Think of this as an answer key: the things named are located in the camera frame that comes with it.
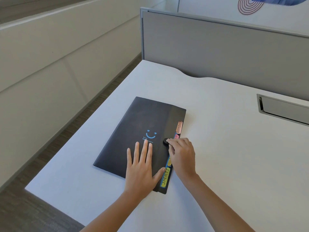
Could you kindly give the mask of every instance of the white desk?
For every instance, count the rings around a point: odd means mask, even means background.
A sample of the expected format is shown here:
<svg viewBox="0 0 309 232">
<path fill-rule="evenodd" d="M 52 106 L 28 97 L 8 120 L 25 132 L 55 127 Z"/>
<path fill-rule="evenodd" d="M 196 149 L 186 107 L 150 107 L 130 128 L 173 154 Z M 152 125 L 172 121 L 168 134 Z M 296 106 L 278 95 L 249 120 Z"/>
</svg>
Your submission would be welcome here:
<svg viewBox="0 0 309 232">
<path fill-rule="evenodd" d="M 125 180 L 92 164 L 139 96 L 187 109 L 181 136 L 193 143 L 197 172 L 253 229 L 308 231 L 309 127 L 259 113 L 257 93 L 309 106 L 142 61 L 26 190 L 84 225 L 104 211 Z M 120 228 L 159 230 L 213 231 L 175 172 L 167 194 L 151 192 Z"/>
</svg>

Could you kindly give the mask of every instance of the expanding file folder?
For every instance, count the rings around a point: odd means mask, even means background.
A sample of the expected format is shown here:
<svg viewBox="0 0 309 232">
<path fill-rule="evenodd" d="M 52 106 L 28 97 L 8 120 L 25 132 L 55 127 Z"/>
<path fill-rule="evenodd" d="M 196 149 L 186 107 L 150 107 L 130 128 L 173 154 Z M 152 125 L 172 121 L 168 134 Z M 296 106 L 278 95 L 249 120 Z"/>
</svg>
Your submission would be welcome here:
<svg viewBox="0 0 309 232">
<path fill-rule="evenodd" d="M 183 108 L 135 97 L 93 165 L 125 178 L 127 148 L 131 149 L 133 161 L 135 143 L 140 143 L 139 154 L 141 154 L 143 142 L 147 139 L 153 146 L 152 175 L 162 167 L 167 168 L 154 191 L 166 194 L 172 165 L 168 145 L 165 145 L 163 140 L 179 137 L 180 134 L 176 133 L 176 129 L 179 129 L 179 123 L 183 123 L 185 114 L 186 110 Z"/>
</svg>

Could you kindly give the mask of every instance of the white table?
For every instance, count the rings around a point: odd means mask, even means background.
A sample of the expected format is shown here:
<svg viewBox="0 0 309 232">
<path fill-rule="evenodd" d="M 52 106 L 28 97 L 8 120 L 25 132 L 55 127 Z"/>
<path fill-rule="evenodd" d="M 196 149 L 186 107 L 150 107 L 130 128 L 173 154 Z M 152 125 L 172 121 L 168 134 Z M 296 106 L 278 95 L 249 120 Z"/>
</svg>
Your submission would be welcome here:
<svg viewBox="0 0 309 232">
<path fill-rule="evenodd" d="M 125 180 L 92 164 L 139 96 L 187 109 L 181 136 L 194 145 L 198 174 L 254 230 L 308 231 L 309 127 L 259 113 L 257 94 L 309 106 L 142 61 L 26 190 L 83 225 L 98 216 Z M 151 192 L 119 231 L 159 230 L 213 231 L 175 172 L 167 194 Z"/>
</svg>

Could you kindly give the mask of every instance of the person's right hand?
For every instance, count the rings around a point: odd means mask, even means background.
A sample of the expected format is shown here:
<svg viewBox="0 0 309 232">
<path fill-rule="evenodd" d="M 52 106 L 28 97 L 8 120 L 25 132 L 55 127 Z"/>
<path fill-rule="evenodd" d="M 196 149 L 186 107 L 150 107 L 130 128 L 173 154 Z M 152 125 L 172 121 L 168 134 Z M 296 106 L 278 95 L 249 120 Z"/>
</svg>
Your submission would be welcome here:
<svg viewBox="0 0 309 232">
<path fill-rule="evenodd" d="M 192 143 L 187 138 L 167 139 L 173 168 L 180 180 L 187 181 L 194 178 L 195 152 Z"/>
</svg>

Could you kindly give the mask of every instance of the pink label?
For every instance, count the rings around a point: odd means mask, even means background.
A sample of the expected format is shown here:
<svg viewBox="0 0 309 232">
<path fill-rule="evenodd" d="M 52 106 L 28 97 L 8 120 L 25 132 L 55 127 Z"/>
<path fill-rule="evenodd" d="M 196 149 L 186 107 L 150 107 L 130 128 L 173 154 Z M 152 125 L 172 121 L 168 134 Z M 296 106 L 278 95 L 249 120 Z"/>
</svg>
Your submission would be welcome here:
<svg viewBox="0 0 309 232">
<path fill-rule="evenodd" d="M 183 121 L 178 122 L 178 125 L 177 125 L 177 128 L 176 128 L 177 134 L 181 134 L 182 124 L 183 124 Z"/>
</svg>

